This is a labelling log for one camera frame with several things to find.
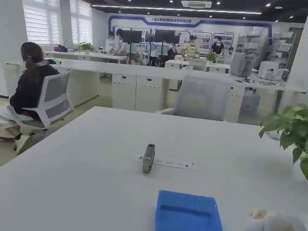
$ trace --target white pants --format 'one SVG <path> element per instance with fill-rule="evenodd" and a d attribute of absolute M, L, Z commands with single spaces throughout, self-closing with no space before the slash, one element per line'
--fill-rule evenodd
<path fill-rule="evenodd" d="M 33 120 L 33 118 L 17 114 L 9 104 L 0 106 L 0 137 L 12 137 L 5 129 L 16 127 L 21 124 L 21 121 L 26 120 Z"/>

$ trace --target printer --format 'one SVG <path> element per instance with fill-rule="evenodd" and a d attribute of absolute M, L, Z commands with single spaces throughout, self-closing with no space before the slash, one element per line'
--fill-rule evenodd
<path fill-rule="evenodd" d="M 250 76 L 254 59 L 254 54 L 234 53 L 230 64 L 230 74 L 240 77 Z"/>

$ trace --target gray office chair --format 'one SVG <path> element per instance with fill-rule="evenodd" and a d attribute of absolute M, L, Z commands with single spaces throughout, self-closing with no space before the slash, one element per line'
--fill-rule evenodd
<path fill-rule="evenodd" d="M 184 77 L 174 109 L 157 113 L 199 119 L 223 121 L 232 83 L 226 79 L 194 76 Z"/>
<path fill-rule="evenodd" d="M 20 126 L 32 129 L 47 129 L 51 124 L 62 120 L 74 107 L 68 99 L 67 84 L 71 71 L 44 78 L 37 108 L 24 108 L 35 111 L 40 121 L 16 121 Z"/>

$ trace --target window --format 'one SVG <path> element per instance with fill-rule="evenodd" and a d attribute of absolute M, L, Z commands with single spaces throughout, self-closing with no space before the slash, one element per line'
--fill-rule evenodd
<path fill-rule="evenodd" d="M 40 45 L 60 43 L 59 0 L 23 0 L 28 41 Z"/>
<path fill-rule="evenodd" d="M 92 14 L 90 4 L 82 0 L 70 0 L 73 43 L 92 43 Z"/>

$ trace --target chair armrest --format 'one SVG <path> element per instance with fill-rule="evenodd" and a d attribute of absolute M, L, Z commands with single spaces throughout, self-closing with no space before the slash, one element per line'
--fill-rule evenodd
<path fill-rule="evenodd" d="M 167 108 L 167 109 L 155 112 L 155 113 L 156 114 L 163 114 L 163 115 L 170 115 L 170 116 L 172 116 L 173 115 L 173 110 L 174 110 L 173 108 Z"/>
<path fill-rule="evenodd" d="M 24 107 L 24 108 L 22 108 L 22 109 L 28 110 L 28 111 L 36 111 L 36 110 L 37 110 L 37 108 L 26 108 L 26 107 Z"/>

